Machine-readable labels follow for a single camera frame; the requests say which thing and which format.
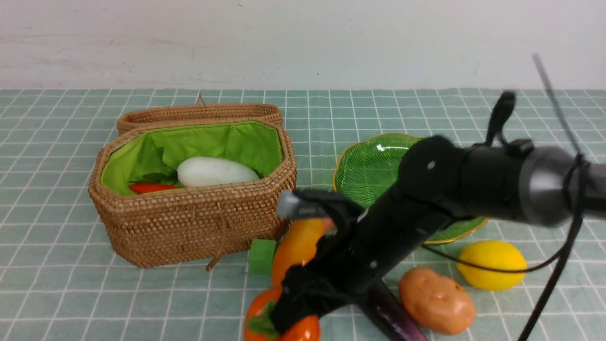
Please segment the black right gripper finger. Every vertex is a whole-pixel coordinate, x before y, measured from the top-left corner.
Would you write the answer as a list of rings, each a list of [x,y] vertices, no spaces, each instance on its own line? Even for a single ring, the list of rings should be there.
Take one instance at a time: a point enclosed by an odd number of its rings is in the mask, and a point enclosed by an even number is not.
[[[284,190],[277,201],[277,215],[294,220],[324,219],[333,222],[323,238],[362,238],[361,205],[343,194],[317,188]]]
[[[280,294],[269,317],[275,330],[286,333],[311,316],[322,317],[366,298],[367,287],[348,281],[337,272],[293,266],[286,272]]]

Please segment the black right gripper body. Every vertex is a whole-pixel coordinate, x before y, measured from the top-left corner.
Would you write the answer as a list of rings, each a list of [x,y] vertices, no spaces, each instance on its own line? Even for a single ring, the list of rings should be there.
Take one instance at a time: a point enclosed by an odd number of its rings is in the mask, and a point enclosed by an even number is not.
[[[335,289],[358,296],[451,222],[436,205],[390,189],[323,246],[314,265]]]

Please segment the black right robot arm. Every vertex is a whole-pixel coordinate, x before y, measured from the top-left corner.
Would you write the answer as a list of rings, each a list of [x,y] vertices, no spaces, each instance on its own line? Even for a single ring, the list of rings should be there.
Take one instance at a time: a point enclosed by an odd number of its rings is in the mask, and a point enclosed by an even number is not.
[[[584,216],[605,218],[605,165],[530,139],[506,142],[502,128],[516,95],[502,93],[486,140],[457,147],[443,136],[420,140],[403,155],[398,176],[369,208],[335,191],[282,192],[281,218],[328,216],[334,236],[321,237],[306,265],[286,271],[282,294],[270,312],[279,334],[309,316],[321,317],[357,304],[400,261],[434,233],[456,222],[485,218],[557,227],[572,220],[570,234],[547,287],[522,331],[530,335],[562,274]]]

